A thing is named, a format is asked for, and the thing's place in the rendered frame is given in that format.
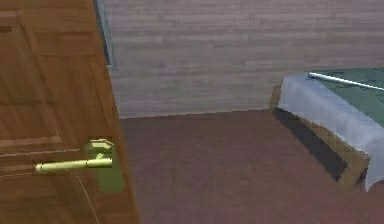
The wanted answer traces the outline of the wooden bed with green cover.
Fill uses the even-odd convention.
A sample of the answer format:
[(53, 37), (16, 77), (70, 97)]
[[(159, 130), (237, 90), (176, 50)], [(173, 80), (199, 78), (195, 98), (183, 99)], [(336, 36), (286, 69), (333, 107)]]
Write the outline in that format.
[[(309, 72), (384, 88), (384, 66)], [(295, 116), (342, 159), (340, 187), (362, 183), (370, 190), (384, 181), (384, 92), (309, 78), (309, 72), (285, 77), (269, 108)]]

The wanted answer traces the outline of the brown wooden room door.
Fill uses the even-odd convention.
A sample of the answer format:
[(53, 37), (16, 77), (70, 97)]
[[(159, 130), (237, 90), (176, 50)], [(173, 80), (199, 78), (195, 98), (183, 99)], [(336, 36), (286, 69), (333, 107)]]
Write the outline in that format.
[[(0, 224), (141, 224), (100, 0), (0, 0)], [(114, 144), (112, 168), (38, 173)]]

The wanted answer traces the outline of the white thin rod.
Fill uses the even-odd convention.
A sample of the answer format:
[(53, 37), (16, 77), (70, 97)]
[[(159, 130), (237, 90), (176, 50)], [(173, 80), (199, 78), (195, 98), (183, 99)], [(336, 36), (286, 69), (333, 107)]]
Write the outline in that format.
[(346, 79), (342, 79), (342, 78), (332, 77), (332, 76), (328, 76), (328, 75), (324, 75), (324, 74), (320, 74), (320, 73), (309, 72), (307, 74), (307, 76), (309, 78), (320, 79), (320, 80), (324, 80), (324, 81), (329, 81), (329, 82), (334, 82), (334, 83), (339, 83), (339, 84), (344, 84), (344, 85), (350, 85), (350, 86), (357, 86), (360, 88), (366, 88), (366, 89), (372, 89), (372, 90), (378, 90), (378, 91), (384, 92), (384, 88), (381, 88), (381, 87), (363, 84), (363, 83), (359, 83), (359, 82), (355, 82), (355, 81), (351, 81), (351, 80), (346, 80)]

